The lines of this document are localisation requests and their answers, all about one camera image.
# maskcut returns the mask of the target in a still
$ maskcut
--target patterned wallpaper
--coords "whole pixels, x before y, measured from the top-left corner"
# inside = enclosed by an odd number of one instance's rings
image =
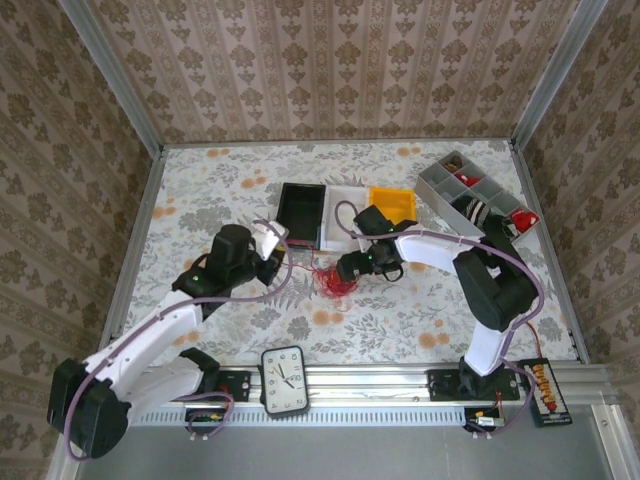
[[[639,1],[609,1],[525,157],[590,353],[610,365],[640,447]]]
[[[578,0],[88,0],[164,143],[508,137]]]
[[[0,478],[42,478],[51,374],[98,345],[149,157],[55,1],[0,2]]]

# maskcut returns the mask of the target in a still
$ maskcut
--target red wire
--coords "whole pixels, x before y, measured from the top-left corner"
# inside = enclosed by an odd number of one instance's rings
[[[324,296],[331,299],[337,299],[349,295],[357,288],[357,282],[344,283],[342,280],[340,280],[340,276],[338,275],[338,271],[336,270],[335,265],[332,265],[328,268],[314,267],[313,261],[315,259],[315,252],[311,243],[305,242],[304,240],[289,240],[288,243],[290,245],[302,245],[311,250],[311,267],[308,268],[299,264],[294,265],[294,267],[300,267],[307,272],[312,272],[313,278],[316,280],[317,284],[320,287],[320,292]]]
[[[220,387],[220,390],[221,390],[221,391],[223,391],[224,393],[229,393],[229,387],[227,387],[226,385],[222,385],[222,386]],[[225,400],[225,406],[224,406],[224,411],[225,411],[225,412],[228,412],[228,411],[229,411],[229,404],[230,404],[230,403],[231,403],[231,402],[229,402],[229,399],[226,399],[226,400]]]
[[[502,411],[502,393],[496,387],[496,404],[498,405],[498,412],[500,412],[500,416],[504,418],[504,412]]]
[[[349,295],[357,287],[357,282],[345,283],[340,279],[335,265],[323,270],[316,270],[313,278],[320,285],[320,291],[329,298],[336,299]]]
[[[538,336],[538,332],[536,331],[535,327],[529,322],[527,322],[527,326],[533,332],[534,337],[536,337],[536,350],[538,351],[538,358],[542,358],[542,347],[540,346],[540,337]]]

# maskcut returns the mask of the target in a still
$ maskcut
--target gray sorting box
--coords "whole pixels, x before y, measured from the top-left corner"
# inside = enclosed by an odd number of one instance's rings
[[[449,170],[443,167],[443,165],[449,163],[456,156],[460,157],[462,167],[455,173],[480,179],[480,181],[472,187],[467,187],[454,173],[449,172]],[[464,195],[481,200],[489,206],[491,213],[504,217],[510,218],[511,214],[517,209],[522,209],[524,212],[531,212],[531,210],[514,197],[511,192],[502,188],[495,180],[487,176],[480,167],[456,150],[423,170],[418,176],[414,191],[418,197],[429,205],[429,207],[440,215],[451,228],[460,235],[484,235],[482,230],[467,220],[464,215],[451,205],[457,198]],[[513,237],[511,241],[515,242],[523,238],[531,232],[538,223],[539,222],[531,226],[524,233]]]

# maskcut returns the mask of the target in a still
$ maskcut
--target tangled red wire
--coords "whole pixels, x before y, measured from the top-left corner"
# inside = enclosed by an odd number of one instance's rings
[[[289,244],[291,245],[303,245],[311,250],[311,264],[310,268],[305,267],[304,265],[294,265],[294,267],[300,267],[305,269],[308,272],[313,273],[313,278],[316,281],[316,285],[325,297],[329,297],[331,299],[342,298],[349,295],[353,292],[357,287],[357,282],[349,282],[345,283],[340,280],[340,276],[338,275],[338,271],[336,270],[336,266],[331,265],[327,268],[316,268],[313,266],[313,260],[315,258],[313,246],[310,243],[300,241],[300,240],[290,240]]]
[[[536,351],[538,352],[538,358],[542,358],[542,347],[540,346],[540,337],[538,336],[538,332],[536,328],[531,325],[530,322],[527,322],[527,326],[533,332],[533,335],[536,337]]]

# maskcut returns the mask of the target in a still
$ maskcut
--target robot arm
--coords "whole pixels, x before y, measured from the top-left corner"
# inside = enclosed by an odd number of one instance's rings
[[[283,227],[275,222],[270,225],[286,236]],[[48,422],[63,433],[72,399],[81,384],[95,375],[78,393],[80,400],[72,412],[69,435],[89,457],[99,458],[143,413],[178,397],[212,391],[220,365],[195,348],[161,368],[145,370],[173,341],[197,328],[222,305],[194,305],[190,300],[229,297],[233,288],[253,278],[271,284],[284,253],[274,250],[278,238],[268,227],[258,229],[252,236],[240,225],[223,226],[214,237],[211,252],[177,278],[172,291],[145,319],[82,363],[73,359],[62,362],[53,374]],[[201,267],[204,258],[206,263]],[[152,322],[170,309],[168,315]]]
[[[458,276],[476,317],[469,349],[460,360],[461,385],[471,396],[482,395],[491,386],[492,374],[502,366],[501,352],[512,321],[527,312],[538,296],[533,283],[519,268],[479,247],[421,235],[426,229],[415,222],[393,225],[375,206],[356,215],[354,224],[365,235],[416,234],[378,240],[365,252],[343,255],[337,266],[343,281],[353,281],[358,274],[381,274],[388,280],[392,272],[402,276],[403,262],[431,265]],[[473,240],[522,262],[501,232]]]

